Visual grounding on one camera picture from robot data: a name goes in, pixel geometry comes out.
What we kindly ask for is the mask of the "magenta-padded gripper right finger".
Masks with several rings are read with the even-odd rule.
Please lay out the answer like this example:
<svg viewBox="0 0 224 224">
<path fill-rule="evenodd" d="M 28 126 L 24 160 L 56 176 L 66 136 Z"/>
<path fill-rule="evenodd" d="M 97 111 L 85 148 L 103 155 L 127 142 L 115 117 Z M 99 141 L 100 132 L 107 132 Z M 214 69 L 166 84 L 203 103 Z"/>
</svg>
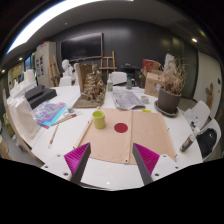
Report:
<svg viewBox="0 0 224 224">
<path fill-rule="evenodd" d="M 168 176 L 180 169 L 179 165 L 167 154 L 158 155 L 137 143 L 133 144 L 132 153 L 145 185 Z"/>
</svg>

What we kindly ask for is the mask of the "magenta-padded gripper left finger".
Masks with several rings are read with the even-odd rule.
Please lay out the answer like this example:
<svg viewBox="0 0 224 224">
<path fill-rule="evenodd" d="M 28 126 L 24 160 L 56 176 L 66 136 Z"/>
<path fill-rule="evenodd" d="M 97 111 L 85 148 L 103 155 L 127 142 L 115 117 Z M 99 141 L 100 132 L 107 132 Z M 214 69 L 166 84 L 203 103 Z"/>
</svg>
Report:
<svg viewBox="0 0 224 224">
<path fill-rule="evenodd" d="M 90 153 L 91 145 L 86 143 L 76 149 L 73 149 L 65 155 L 57 154 L 46 162 L 42 166 L 42 169 L 65 180 L 79 184 L 81 182 Z"/>
</svg>

